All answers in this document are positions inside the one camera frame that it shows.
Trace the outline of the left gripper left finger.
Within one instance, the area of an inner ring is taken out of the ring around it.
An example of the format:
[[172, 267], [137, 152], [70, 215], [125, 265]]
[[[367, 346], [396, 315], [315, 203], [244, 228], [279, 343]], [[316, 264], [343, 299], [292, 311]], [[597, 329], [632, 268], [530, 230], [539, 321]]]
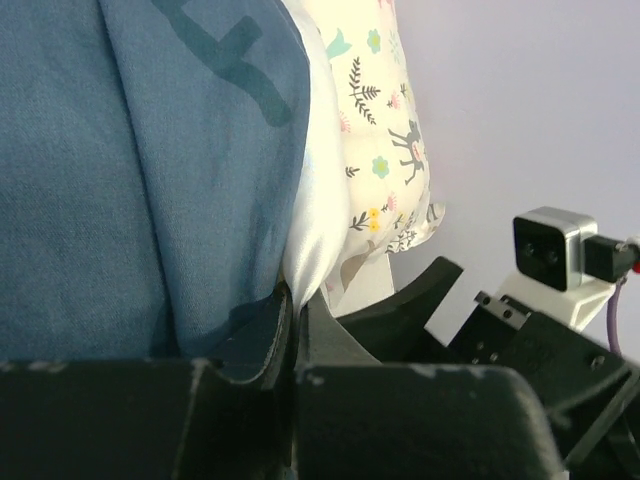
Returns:
[[199, 388], [199, 477], [284, 479], [291, 463], [296, 344], [288, 287], [216, 353]]

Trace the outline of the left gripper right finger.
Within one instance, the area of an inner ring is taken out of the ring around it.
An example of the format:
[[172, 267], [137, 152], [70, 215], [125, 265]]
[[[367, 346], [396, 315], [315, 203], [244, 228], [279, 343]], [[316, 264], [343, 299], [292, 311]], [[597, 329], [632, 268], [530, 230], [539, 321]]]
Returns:
[[313, 299], [299, 322], [302, 479], [560, 479], [544, 410], [516, 372], [383, 363]]

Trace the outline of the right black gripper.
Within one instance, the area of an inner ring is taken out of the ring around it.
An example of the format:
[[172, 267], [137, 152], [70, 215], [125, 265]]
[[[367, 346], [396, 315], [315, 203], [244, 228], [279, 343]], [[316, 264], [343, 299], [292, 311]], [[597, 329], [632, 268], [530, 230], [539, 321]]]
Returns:
[[566, 464], [638, 464], [638, 364], [512, 297], [484, 292], [450, 350], [425, 325], [462, 273], [440, 256], [402, 290], [338, 322], [381, 362], [462, 358], [510, 368], [539, 398]]

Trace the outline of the white pillow insert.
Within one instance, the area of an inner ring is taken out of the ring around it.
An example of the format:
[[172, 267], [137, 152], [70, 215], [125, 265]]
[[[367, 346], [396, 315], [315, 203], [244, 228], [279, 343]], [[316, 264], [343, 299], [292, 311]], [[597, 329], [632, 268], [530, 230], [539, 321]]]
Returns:
[[337, 92], [317, 25], [300, 1], [285, 8], [302, 38], [310, 78], [309, 120], [300, 182], [282, 258], [296, 313], [334, 268], [348, 232], [350, 194]]

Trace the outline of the blue cartoon print pillowcase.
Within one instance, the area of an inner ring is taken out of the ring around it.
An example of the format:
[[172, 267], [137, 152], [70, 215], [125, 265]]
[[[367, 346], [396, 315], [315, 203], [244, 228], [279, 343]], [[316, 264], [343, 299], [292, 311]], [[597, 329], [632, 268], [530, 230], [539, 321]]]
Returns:
[[1, 5], [1, 356], [203, 357], [280, 269], [310, 107], [279, 1]]

